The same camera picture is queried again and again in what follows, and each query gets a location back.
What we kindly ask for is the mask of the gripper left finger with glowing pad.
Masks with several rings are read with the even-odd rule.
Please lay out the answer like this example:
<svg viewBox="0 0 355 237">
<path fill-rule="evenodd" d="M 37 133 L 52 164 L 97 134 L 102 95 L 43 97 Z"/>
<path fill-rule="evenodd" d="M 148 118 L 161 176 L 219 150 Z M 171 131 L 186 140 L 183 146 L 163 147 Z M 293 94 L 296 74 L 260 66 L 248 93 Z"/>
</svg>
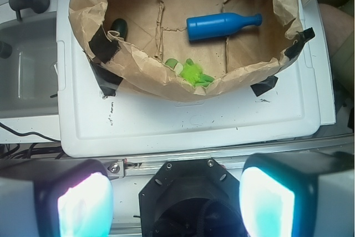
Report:
<svg viewBox="0 0 355 237">
<path fill-rule="evenodd" d="M 108 236 L 113 207 L 98 160 L 1 160 L 1 236 Z"/>
</svg>

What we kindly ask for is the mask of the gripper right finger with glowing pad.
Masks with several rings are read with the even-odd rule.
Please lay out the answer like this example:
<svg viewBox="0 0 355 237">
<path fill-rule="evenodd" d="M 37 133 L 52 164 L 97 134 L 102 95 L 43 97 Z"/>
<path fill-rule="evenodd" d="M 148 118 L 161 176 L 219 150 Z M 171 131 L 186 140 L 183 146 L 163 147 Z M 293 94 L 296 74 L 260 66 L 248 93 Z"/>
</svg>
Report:
<svg viewBox="0 0 355 237">
<path fill-rule="evenodd" d="M 253 154 L 239 203 L 250 236 L 354 236 L 354 155 Z"/>
</svg>

